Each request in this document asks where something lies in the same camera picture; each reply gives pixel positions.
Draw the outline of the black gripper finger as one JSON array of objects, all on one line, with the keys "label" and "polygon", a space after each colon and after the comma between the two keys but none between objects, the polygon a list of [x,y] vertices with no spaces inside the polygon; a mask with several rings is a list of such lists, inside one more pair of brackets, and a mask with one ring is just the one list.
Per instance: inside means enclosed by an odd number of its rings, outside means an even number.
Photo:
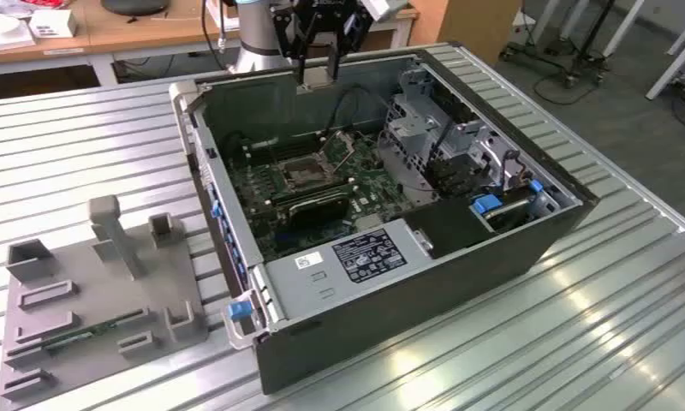
[{"label": "black gripper finger", "polygon": [[279,53],[294,62],[298,84],[303,83],[306,54],[315,35],[318,14],[314,10],[273,10],[271,22],[278,41]]},{"label": "black gripper finger", "polygon": [[326,72],[331,80],[338,78],[338,65],[341,58],[350,52],[361,49],[362,42],[371,26],[371,16],[366,11],[353,11],[333,15],[330,32],[333,42],[330,43]]}]

